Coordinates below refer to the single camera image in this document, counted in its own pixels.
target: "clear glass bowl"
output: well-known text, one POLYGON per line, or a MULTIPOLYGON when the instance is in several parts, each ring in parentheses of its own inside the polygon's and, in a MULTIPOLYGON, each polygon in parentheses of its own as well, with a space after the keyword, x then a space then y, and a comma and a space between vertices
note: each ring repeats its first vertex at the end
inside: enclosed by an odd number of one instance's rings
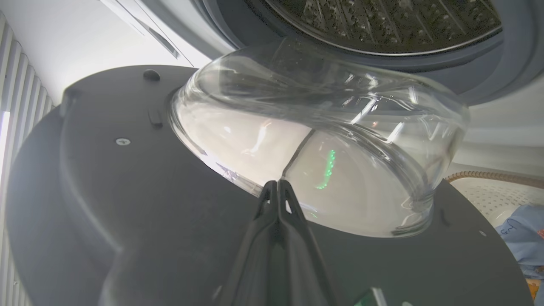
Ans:
POLYGON ((170 119, 194 154, 247 192, 283 178, 309 221, 399 237, 429 224, 468 110, 429 79, 285 39, 200 69, 174 95, 170 119))

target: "braided hose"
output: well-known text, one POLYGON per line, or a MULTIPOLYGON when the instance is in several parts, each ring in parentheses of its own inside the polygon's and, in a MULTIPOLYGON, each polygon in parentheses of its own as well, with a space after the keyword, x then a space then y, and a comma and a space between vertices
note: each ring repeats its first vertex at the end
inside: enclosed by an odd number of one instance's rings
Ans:
POLYGON ((461 172, 457 172, 448 176, 446 180, 449 183, 451 183, 455 180, 462 179, 462 178, 496 180, 496 181, 516 183, 520 185, 526 185, 526 186, 544 189, 544 181, 531 179, 531 178, 524 178, 523 176, 517 176, 512 174, 502 174, 502 173, 494 173, 494 172, 461 171, 461 172))

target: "blue cloth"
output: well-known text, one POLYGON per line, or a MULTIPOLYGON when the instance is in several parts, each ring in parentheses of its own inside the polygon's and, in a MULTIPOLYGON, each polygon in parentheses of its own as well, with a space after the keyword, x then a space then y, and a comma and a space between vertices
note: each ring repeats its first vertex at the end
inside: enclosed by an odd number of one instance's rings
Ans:
MULTIPOLYGON (((516 258, 526 278, 544 280, 544 206, 522 205, 502 225, 496 227, 506 245, 516 258)), ((536 294, 535 306, 544 306, 544 281, 536 294)))

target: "small black tab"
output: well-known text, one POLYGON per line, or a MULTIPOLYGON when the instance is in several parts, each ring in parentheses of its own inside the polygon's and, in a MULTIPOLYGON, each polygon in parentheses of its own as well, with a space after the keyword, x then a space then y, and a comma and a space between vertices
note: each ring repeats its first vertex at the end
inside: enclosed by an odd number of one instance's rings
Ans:
POLYGON ((153 69, 147 69, 144 71, 144 79, 150 82, 160 81, 160 74, 153 69))
POLYGON ((149 122, 155 128, 163 127, 163 120, 160 116, 160 112, 156 108, 150 108, 147 110, 147 116, 149 117, 149 122))

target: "screw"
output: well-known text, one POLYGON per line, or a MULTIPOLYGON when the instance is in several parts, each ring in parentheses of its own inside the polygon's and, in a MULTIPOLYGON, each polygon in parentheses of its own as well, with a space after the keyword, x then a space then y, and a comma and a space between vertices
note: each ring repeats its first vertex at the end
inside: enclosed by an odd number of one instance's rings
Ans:
POLYGON ((129 145, 131 143, 131 141, 126 139, 126 138, 117 138, 115 140, 115 143, 118 144, 118 145, 129 145))

